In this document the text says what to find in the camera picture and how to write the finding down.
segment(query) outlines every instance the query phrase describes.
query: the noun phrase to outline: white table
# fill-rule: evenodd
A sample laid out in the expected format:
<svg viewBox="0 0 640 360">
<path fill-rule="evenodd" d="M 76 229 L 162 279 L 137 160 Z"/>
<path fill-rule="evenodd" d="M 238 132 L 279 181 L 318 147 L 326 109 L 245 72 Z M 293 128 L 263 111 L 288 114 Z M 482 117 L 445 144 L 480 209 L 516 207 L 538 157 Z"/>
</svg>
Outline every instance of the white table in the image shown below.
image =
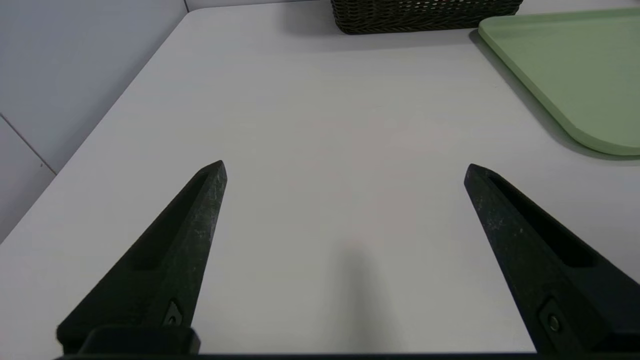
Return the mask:
<svg viewBox="0 0 640 360">
<path fill-rule="evenodd" d="M 1 358 L 58 355 L 56 326 L 218 159 L 202 352 L 533 351 L 469 163 L 640 279 L 637 160 L 572 142 L 471 30 L 351 37 L 330 12 L 233 6 L 179 24 L 0 246 Z"/>
</svg>

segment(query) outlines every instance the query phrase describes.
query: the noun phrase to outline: wicker basket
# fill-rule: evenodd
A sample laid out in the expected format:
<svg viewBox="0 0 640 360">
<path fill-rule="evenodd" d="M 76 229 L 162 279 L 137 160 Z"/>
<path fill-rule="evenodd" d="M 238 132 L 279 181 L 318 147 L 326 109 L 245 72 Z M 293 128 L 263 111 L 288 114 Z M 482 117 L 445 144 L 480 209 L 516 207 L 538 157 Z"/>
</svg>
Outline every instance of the wicker basket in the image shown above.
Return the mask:
<svg viewBox="0 0 640 360">
<path fill-rule="evenodd" d="M 475 28 L 481 20 L 513 15 L 522 0 L 331 0 L 347 34 Z"/>
</svg>

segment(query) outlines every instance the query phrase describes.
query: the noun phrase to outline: light green tray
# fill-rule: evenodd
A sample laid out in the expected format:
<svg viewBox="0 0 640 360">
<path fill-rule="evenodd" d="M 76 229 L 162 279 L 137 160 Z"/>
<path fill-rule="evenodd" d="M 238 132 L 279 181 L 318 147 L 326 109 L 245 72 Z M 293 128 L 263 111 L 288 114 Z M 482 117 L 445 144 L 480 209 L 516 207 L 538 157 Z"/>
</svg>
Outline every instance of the light green tray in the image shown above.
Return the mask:
<svg viewBox="0 0 640 360">
<path fill-rule="evenodd" d="M 640 154 L 640 8 L 493 17 L 479 32 L 574 139 Z"/>
</svg>

